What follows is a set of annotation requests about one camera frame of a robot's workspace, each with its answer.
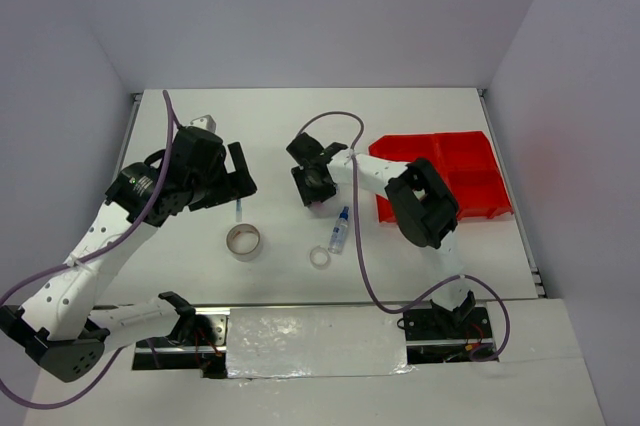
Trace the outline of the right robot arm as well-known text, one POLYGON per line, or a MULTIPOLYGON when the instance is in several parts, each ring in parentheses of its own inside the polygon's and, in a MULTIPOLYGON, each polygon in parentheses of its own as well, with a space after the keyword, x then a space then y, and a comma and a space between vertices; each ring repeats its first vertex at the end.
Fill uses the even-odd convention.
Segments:
POLYGON ((425 158, 385 160, 336 142, 324 147, 306 133, 297 135, 286 151, 296 162, 292 176, 305 206, 332 198, 340 185, 389 201, 400 232, 428 267, 429 292, 411 304, 428 299, 436 329, 446 337, 460 335, 470 323, 475 297, 457 253, 459 205, 432 163, 425 158))

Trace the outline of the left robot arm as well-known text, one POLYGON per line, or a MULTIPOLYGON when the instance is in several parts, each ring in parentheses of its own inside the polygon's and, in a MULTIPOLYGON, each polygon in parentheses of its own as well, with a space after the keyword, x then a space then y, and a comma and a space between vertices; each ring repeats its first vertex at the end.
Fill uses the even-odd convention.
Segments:
POLYGON ((3 304, 1 329, 42 369, 70 383, 112 350, 153 337, 189 342, 202 322, 175 292, 148 302, 97 303, 118 273, 165 221, 255 194, 242 147, 196 126, 179 128, 170 147, 124 168, 61 271, 20 305, 3 304))

